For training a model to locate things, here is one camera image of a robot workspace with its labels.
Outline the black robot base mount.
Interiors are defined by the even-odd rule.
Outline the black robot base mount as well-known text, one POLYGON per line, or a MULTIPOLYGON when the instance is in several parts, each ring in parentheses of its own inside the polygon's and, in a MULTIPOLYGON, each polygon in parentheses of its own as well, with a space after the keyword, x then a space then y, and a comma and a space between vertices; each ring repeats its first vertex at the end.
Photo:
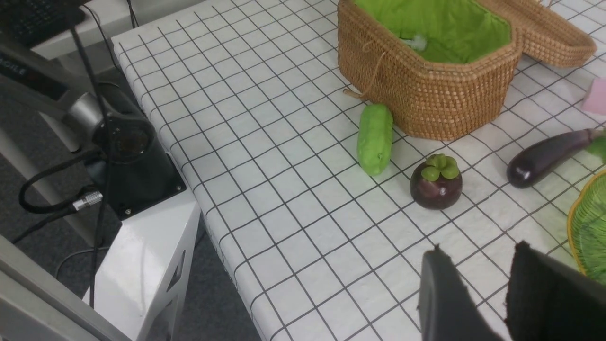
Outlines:
POLYGON ((125 220, 186 190, 140 108, 112 83, 92 82, 1 37, 1 92, 58 120, 83 147, 85 168, 125 220))

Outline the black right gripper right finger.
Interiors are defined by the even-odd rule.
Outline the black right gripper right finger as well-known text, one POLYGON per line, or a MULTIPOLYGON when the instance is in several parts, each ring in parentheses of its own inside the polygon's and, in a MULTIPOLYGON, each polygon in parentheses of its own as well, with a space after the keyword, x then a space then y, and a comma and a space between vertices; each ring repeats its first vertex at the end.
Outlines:
POLYGON ((506 295, 506 326, 514 341, 603 341, 604 285, 527 242, 515 246, 506 295))

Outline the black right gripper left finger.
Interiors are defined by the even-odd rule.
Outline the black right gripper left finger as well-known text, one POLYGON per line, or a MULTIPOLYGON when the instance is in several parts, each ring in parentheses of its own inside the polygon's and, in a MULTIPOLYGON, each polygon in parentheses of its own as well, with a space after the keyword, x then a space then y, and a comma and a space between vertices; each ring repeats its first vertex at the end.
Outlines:
POLYGON ((423 341, 500 341, 439 246, 422 257, 419 320, 423 341))

